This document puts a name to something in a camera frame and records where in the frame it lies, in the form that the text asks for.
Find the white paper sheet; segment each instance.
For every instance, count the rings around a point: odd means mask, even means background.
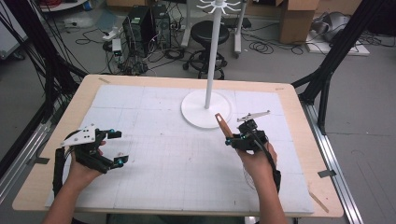
[[[220,129],[190,125],[180,111],[190,89],[104,85],[97,92],[81,128],[122,131],[101,149],[110,158],[129,155],[120,169],[98,177],[80,195],[77,207],[167,211],[259,211],[255,189]],[[216,90],[232,104],[229,126],[238,133],[237,118],[271,110],[255,119],[265,130],[282,172],[279,197],[286,213],[313,213],[304,175],[277,94]],[[67,176],[68,167],[64,169]],[[50,206],[49,196],[46,206]]]

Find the hand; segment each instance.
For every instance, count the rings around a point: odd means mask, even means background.
[[[276,164],[277,155],[274,151],[274,147],[271,143],[267,142],[265,144],[265,148],[270,152],[274,163]],[[264,152],[256,151],[254,154],[249,154],[246,151],[239,149],[237,149],[236,152],[241,158],[242,163],[244,163],[245,169],[253,178],[255,185],[267,180],[274,182],[273,170]]]
[[[270,152],[276,164],[277,155],[274,147],[267,142],[266,149]],[[248,154],[246,151],[237,149],[239,157],[244,163],[245,169],[253,178],[260,201],[260,223],[286,224],[287,220],[277,196],[276,185],[273,178],[273,170],[270,162],[263,151]]]
[[[74,152],[71,153],[72,155],[72,162],[70,164],[69,176],[67,177],[66,181],[64,182],[63,188],[69,188],[74,192],[81,192],[85,188],[87,188],[91,182],[101,175],[99,171],[93,170],[88,168],[81,163],[76,161],[76,155]]]

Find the electronic equipment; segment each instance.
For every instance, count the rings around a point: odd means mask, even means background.
[[[122,23],[130,55],[147,57],[149,42],[155,36],[148,6],[133,6]]]
[[[151,8],[152,18],[154,19],[154,29],[157,46],[163,49],[171,48],[171,30],[170,30],[170,17],[166,12],[164,4],[154,5]]]
[[[111,48],[114,54],[116,63],[123,63],[121,40],[119,38],[111,40]]]

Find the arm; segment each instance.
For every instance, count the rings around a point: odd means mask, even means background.
[[[271,153],[276,162],[276,153],[271,144],[267,143],[266,148]],[[246,151],[236,150],[244,163],[245,169],[253,179],[259,195],[260,202],[260,224],[287,223],[285,214],[277,196],[276,185],[273,179],[272,167],[262,151],[248,154]]]
[[[69,176],[58,195],[55,197],[42,223],[70,224],[78,195],[101,174],[102,173],[96,170],[92,170],[76,162],[75,154],[72,152],[72,163],[70,165]]]

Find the white object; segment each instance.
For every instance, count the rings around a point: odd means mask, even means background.
[[[105,40],[105,41],[110,41],[110,40],[114,39],[118,34],[119,34],[118,28],[117,27],[113,27],[111,32],[108,33],[108,35],[104,35],[102,37],[102,39]]]
[[[220,113],[228,121],[231,118],[230,102],[221,94],[212,92],[212,105],[210,108],[204,108],[205,91],[193,91],[188,94],[181,103],[181,112],[184,118],[199,128],[213,129],[218,128],[215,115]]]
[[[61,143],[61,147],[70,147],[75,145],[92,143],[95,141],[95,125],[92,124],[80,130],[78,133],[75,133],[65,139]]]
[[[113,49],[113,53],[121,52],[121,40],[119,38],[113,39],[111,41],[111,48]]]

